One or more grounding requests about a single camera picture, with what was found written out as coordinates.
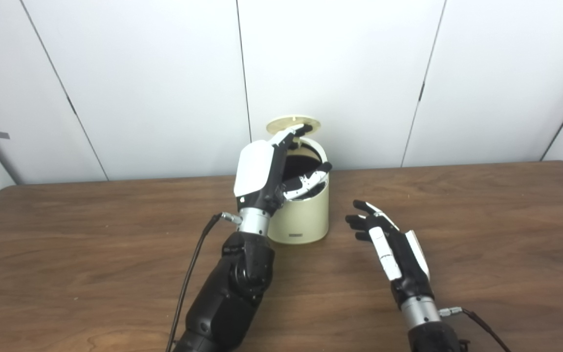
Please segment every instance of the wood grain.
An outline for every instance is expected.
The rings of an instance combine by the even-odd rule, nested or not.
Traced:
[[[233,177],[8,187],[0,192],[0,351],[162,351],[209,216],[234,210]],[[275,244],[275,278],[242,352],[408,350],[354,198],[414,229],[436,301],[475,310],[517,351],[563,351],[563,162],[333,172],[331,228]],[[203,246],[187,308],[233,226]],[[474,352],[498,345],[449,320]]]

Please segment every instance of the robotic hand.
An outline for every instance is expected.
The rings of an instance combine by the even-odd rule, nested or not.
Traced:
[[[429,285],[429,268],[413,230],[403,234],[397,225],[370,203],[354,200],[353,207],[368,216],[346,216],[355,238],[371,241],[390,281],[395,302],[404,315],[413,352],[465,352],[465,340],[458,340],[455,330],[444,323]]]
[[[304,176],[282,179],[288,150],[298,147],[293,139],[311,129],[291,126],[240,153],[234,184],[239,215],[221,214],[238,226],[237,231],[225,241],[221,259],[186,314],[186,331],[174,352],[228,352],[242,343],[273,278],[275,252],[266,239],[271,216],[286,200],[322,182],[331,170],[326,162]]]

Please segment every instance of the black cable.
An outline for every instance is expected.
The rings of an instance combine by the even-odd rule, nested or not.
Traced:
[[[166,352],[171,352],[171,347],[173,347],[173,340],[175,339],[175,330],[177,329],[177,323],[179,321],[179,313],[181,312],[181,306],[184,303],[184,296],[186,296],[186,288],[188,287],[188,281],[190,280],[190,275],[193,273],[193,268],[195,267],[195,262],[199,256],[199,251],[201,251],[201,246],[203,245],[203,239],[208,235],[208,232],[212,230],[212,227],[221,218],[221,214],[214,214],[210,222],[205,226],[203,232],[201,232],[201,237],[197,246],[195,247],[195,252],[193,254],[192,260],[190,260],[190,266],[186,270],[186,277],[184,278],[184,283],[181,285],[181,292],[179,293],[179,299],[177,300],[177,308],[175,309],[175,317],[173,317],[173,325],[171,326],[171,332],[168,335],[168,343],[166,344]]]
[[[509,347],[507,347],[507,345],[503,343],[503,340],[497,334],[494,333],[490,325],[487,325],[487,323],[485,323],[485,321],[483,321],[482,318],[479,318],[479,316],[475,312],[467,310],[465,308],[462,308],[462,312],[467,316],[469,316],[469,318],[471,318],[475,323],[478,323],[482,329],[484,329],[488,334],[490,334],[490,336],[494,338],[494,340],[503,348],[505,352],[512,352],[509,349]]]

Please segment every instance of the lid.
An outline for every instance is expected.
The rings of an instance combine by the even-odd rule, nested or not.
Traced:
[[[304,114],[287,114],[286,116],[273,118],[273,120],[266,125],[266,131],[270,134],[276,134],[279,131],[283,131],[299,123],[312,126],[312,130],[306,134],[314,133],[320,127],[320,122],[313,117],[305,116]]]

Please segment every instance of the white robotic finger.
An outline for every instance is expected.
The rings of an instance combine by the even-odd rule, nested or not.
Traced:
[[[377,250],[377,256],[379,261],[382,263],[384,272],[388,280],[393,281],[400,279],[402,277],[401,270],[398,267],[397,261],[395,260],[394,254],[392,253],[391,247],[388,245],[386,236],[381,227],[373,227],[368,230],[371,240],[373,240],[373,245],[375,250]]]
[[[388,218],[388,216],[387,216],[384,212],[382,212],[381,209],[379,209],[378,207],[375,207],[375,205],[372,205],[372,204],[369,203],[369,202],[365,202],[365,203],[366,203],[366,205],[367,205],[369,208],[375,210],[375,213],[373,214],[374,216],[383,216],[384,218],[386,218],[386,220],[388,220],[388,222],[389,222],[391,225],[393,225],[393,226],[395,227],[395,229],[397,229],[397,231],[399,231],[398,226],[395,225],[395,223],[394,223],[392,220],[390,220],[390,218]]]
[[[423,254],[423,250],[420,248],[420,244],[418,243],[418,239],[416,238],[416,234],[414,230],[409,230],[405,232],[405,238],[407,238],[407,242],[410,244],[411,251],[414,253],[416,257],[416,262],[418,262],[418,266],[425,272],[427,275],[427,279],[429,280],[429,266],[427,265],[427,261],[425,260],[425,255]]]
[[[279,145],[289,134],[297,134],[297,130],[301,129],[304,126],[303,123],[299,123],[294,126],[290,126],[283,131],[279,131],[271,138],[268,143],[270,145]]]
[[[299,176],[298,178],[293,178],[284,182],[284,186],[290,188],[284,192],[284,198],[286,198],[286,200],[293,200],[303,196],[307,192],[310,192],[311,189],[327,178],[327,174],[330,170],[331,164],[325,162],[310,174]]]

